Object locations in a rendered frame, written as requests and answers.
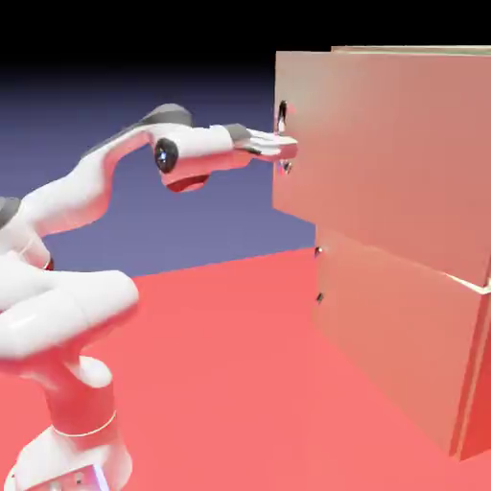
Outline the light wooden cabinet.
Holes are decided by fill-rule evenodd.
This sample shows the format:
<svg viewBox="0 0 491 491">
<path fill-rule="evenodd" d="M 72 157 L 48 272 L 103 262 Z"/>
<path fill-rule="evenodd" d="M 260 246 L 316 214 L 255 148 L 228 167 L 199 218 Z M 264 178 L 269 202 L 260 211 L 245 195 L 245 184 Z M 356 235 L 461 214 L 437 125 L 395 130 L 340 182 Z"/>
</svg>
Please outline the light wooden cabinet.
<svg viewBox="0 0 491 491">
<path fill-rule="evenodd" d="M 491 53 L 280 52 L 275 99 L 319 326 L 445 454 L 491 449 Z"/>
</svg>

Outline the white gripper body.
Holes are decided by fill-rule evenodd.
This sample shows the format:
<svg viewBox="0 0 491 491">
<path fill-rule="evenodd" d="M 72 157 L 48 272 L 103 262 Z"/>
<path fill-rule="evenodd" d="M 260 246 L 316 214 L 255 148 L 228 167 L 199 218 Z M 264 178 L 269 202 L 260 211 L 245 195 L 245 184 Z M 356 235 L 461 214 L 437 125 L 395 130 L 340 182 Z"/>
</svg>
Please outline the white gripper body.
<svg viewBox="0 0 491 491">
<path fill-rule="evenodd" d="M 297 155 L 298 143 L 290 136 L 253 129 L 250 129 L 249 133 L 245 149 L 259 159 L 277 162 L 292 159 Z"/>
</svg>

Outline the large wooden cabinet door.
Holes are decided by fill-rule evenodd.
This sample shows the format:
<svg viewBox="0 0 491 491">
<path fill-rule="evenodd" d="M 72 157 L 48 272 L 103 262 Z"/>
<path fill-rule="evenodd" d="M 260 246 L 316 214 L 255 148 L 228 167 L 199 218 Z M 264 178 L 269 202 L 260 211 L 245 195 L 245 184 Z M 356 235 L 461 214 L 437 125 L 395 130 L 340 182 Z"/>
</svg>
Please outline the large wooden cabinet door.
<svg viewBox="0 0 491 491">
<path fill-rule="evenodd" d="M 298 143 L 277 209 L 482 286 L 491 270 L 491 56 L 280 52 Z"/>
</svg>

